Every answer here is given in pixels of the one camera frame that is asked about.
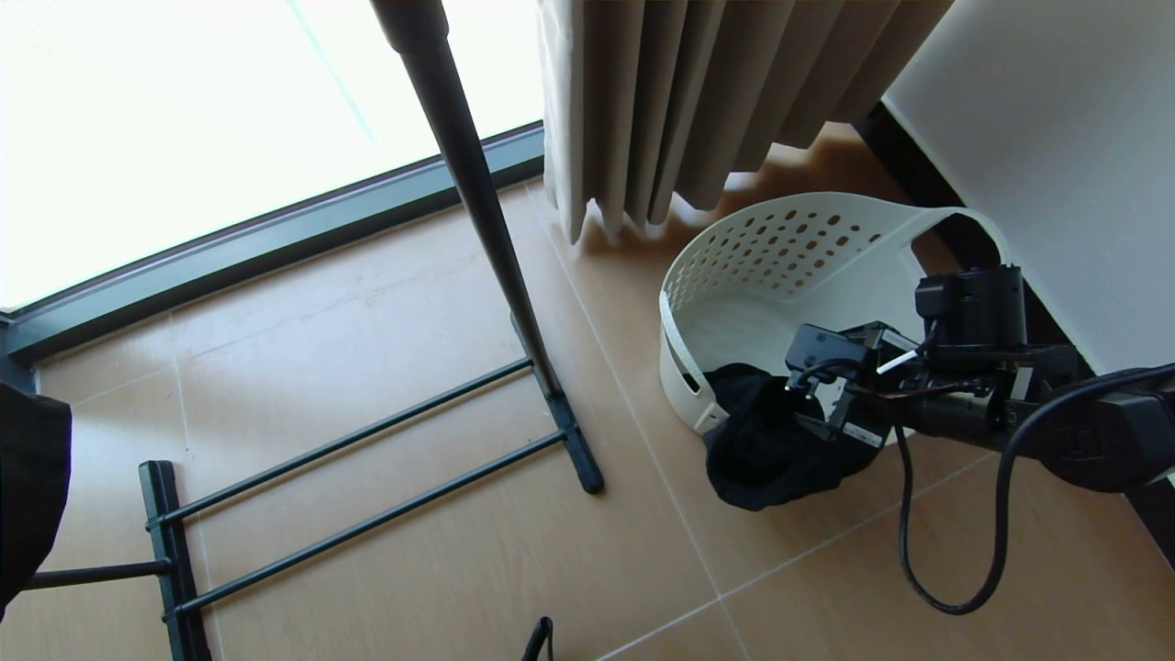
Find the robotic arm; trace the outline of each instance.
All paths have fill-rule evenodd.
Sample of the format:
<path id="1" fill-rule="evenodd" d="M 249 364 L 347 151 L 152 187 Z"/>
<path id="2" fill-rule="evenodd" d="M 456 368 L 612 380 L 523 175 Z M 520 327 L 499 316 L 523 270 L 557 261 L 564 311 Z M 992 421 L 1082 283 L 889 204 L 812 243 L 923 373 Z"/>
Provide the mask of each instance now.
<path id="1" fill-rule="evenodd" d="M 811 396 L 819 384 L 846 380 L 827 420 L 797 416 L 820 439 L 848 436 L 880 446 L 897 432 L 906 470 L 902 568 L 922 599 L 961 615 L 981 607 L 1002 574 L 1016 457 L 1040 461 L 1069 484 L 1107 493 L 1175 471 L 1175 364 L 1080 379 L 1073 346 L 1027 344 L 1018 267 L 924 277 L 914 301 L 925 325 L 922 343 L 880 321 L 841 332 L 804 324 L 786 357 L 788 387 Z M 938 601 L 909 567 L 913 478 L 905 429 L 1002 454 L 992 569 L 965 603 Z"/>

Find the tile floor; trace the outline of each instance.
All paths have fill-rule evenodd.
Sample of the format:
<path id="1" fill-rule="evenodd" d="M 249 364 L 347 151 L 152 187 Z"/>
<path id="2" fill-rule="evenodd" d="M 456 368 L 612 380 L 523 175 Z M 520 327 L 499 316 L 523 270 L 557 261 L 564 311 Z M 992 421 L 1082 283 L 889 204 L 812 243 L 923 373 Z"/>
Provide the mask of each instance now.
<path id="1" fill-rule="evenodd" d="M 852 129 L 831 124 L 807 151 L 773 150 L 699 215 L 811 189 L 900 197 Z M 1175 650 L 1175 578 L 1126 501 L 1028 463 L 1003 586 L 962 619 L 931 611 L 901 576 L 892 450 L 831 493 L 759 514 L 723 505 L 657 377 L 657 290 L 697 229 L 571 248 L 539 183 L 502 198 L 606 492 L 584 494 L 560 450 L 542 453 L 208 609 L 217 659 L 517 659 L 544 614 L 559 661 Z M 43 365 L 42 392 L 76 419 L 46 568 L 150 558 L 140 461 L 176 461 L 192 500 L 521 356 L 472 228 L 451 209 Z M 552 430 L 533 380 L 510 382 L 206 513 L 189 526 L 196 580 L 219 585 Z M 994 463 L 958 444 L 913 446 L 914 562 L 934 592 L 962 598 L 988 560 Z M 26 593 L 0 628 L 0 659 L 166 659 L 159 612 L 149 579 Z"/>

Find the curtain fold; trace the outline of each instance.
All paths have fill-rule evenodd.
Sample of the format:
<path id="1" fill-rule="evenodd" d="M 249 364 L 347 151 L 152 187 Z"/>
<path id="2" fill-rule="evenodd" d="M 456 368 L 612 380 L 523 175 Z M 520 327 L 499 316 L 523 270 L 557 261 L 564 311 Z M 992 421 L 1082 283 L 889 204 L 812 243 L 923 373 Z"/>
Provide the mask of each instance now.
<path id="1" fill-rule="evenodd" d="M 951 0 L 540 0 L 544 183 L 568 236 L 713 208 L 774 142 L 862 117 Z"/>

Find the black metal rack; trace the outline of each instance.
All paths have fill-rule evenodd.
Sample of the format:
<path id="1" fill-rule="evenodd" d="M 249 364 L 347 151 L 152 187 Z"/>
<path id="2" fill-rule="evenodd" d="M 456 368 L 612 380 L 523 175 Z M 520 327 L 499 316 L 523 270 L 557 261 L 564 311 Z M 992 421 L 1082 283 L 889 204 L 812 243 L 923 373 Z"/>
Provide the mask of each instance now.
<path id="1" fill-rule="evenodd" d="M 604 488 L 604 478 L 579 431 L 579 426 L 576 424 L 575 414 L 568 404 L 566 396 L 563 393 L 543 345 L 522 269 L 518 265 L 518 258 L 506 229 L 505 218 L 502 215 L 497 191 L 490 178 L 490 170 L 477 137 L 469 103 L 465 100 L 452 53 L 449 49 L 449 25 L 441 1 L 372 0 L 372 6 L 388 42 L 403 59 L 412 87 L 419 96 L 429 124 L 441 147 L 441 155 L 448 163 L 461 198 L 469 209 L 474 227 L 477 229 L 482 245 L 485 248 L 494 272 L 510 305 L 511 321 L 526 358 L 188 505 L 180 504 L 175 491 L 175 468 L 172 463 L 147 461 L 142 464 L 139 467 L 139 478 L 147 508 L 147 532 L 150 534 L 155 560 L 114 567 L 42 572 L 32 579 L 26 589 L 136 576 L 157 576 L 163 598 L 163 621 L 167 625 L 172 657 L 175 661 L 212 659 L 201 616 L 203 607 L 290 569 L 560 441 L 571 456 L 583 490 L 596 494 Z M 504 457 L 244 576 L 202 594 L 196 591 L 188 555 L 188 542 L 184 537 L 184 519 L 524 370 L 531 370 L 538 380 L 558 432 L 531 441 Z M 544 619 L 535 632 L 535 639 L 528 648 L 528 655 L 533 654 L 537 657 L 539 652 L 537 642 L 542 642 L 540 639 L 549 636 L 550 620 Z"/>

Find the baseboard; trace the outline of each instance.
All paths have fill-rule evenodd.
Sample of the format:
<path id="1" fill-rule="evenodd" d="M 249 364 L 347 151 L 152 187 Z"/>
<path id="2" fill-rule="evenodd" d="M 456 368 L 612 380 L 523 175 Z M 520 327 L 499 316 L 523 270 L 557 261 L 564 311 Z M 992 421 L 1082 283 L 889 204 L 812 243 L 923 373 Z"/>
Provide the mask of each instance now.
<path id="1" fill-rule="evenodd" d="M 870 116 L 853 122 L 853 128 L 870 147 L 894 181 L 901 186 L 911 202 L 920 207 L 966 205 L 942 173 L 934 167 L 909 133 L 898 122 L 884 103 L 878 103 Z M 998 255 L 992 254 L 986 237 L 976 240 L 975 227 L 949 224 L 935 228 L 942 242 L 964 268 L 989 265 Z M 1028 340 L 1032 343 L 1068 344 L 1061 328 L 1041 303 L 1032 283 L 1025 288 L 1025 311 Z M 1168 480 L 1126 494 L 1142 524 L 1150 532 L 1167 564 L 1175 567 L 1175 487 Z"/>

